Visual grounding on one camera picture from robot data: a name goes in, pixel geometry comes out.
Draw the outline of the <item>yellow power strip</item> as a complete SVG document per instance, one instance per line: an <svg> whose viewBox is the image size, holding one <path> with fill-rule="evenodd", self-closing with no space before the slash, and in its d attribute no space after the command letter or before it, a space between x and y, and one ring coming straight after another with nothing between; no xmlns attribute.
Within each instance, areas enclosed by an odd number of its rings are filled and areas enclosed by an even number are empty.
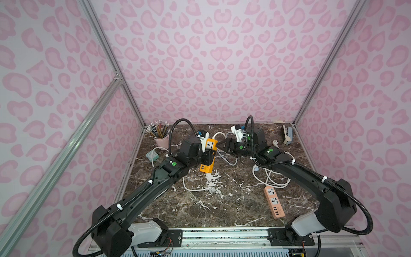
<svg viewBox="0 0 411 257"><path fill-rule="evenodd" d="M214 168L215 156L217 154L218 141L215 139L207 139L205 149L201 156L200 171L204 173L212 173Z"/></svg>

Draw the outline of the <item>pink power strip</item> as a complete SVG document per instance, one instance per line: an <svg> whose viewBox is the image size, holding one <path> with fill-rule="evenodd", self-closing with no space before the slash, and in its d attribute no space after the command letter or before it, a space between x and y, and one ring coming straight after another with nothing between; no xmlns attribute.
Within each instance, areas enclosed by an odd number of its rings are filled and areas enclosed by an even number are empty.
<svg viewBox="0 0 411 257"><path fill-rule="evenodd" d="M271 186L266 186L264 188L264 194L265 194L265 197L268 201L268 205L269 205L270 211L273 215L273 218L285 217L284 210L282 208L282 205L279 201L279 198L278 198L278 195L277 195L275 189Z"/></svg>

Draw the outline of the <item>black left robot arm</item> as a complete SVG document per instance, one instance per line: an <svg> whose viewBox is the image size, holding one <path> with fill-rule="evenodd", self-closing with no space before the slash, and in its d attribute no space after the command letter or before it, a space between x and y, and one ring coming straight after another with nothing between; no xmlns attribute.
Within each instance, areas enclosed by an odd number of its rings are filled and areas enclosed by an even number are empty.
<svg viewBox="0 0 411 257"><path fill-rule="evenodd" d="M120 257L129 248L141 246L171 246L169 228L160 220L135 224L134 221L154 200L176 182L184 178L190 169L212 171L211 165L217 153L217 140L205 130L194 131L187 137L180 150L169 155L152 169L151 176L133 193L108 208L99 206L92 215L92 225L74 244L72 254L81 256L80 245L87 238L100 248L94 257Z"/></svg>

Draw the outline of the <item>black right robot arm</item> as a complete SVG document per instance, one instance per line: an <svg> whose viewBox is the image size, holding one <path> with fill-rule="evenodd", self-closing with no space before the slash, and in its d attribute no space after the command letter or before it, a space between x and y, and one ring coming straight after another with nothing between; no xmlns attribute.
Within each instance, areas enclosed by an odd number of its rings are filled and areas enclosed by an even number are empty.
<svg viewBox="0 0 411 257"><path fill-rule="evenodd" d="M296 243L313 232L346 231L363 236L372 232L372 216L353 195L349 182L321 175L295 162L285 151L269 146L264 131L255 127L252 116L247 118L245 125L233 128L235 136L218 143L219 150L235 157L249 157L257 167L275 170L319 202L316 210L294 218L285 226L284 236L288 243Z"/></svg>

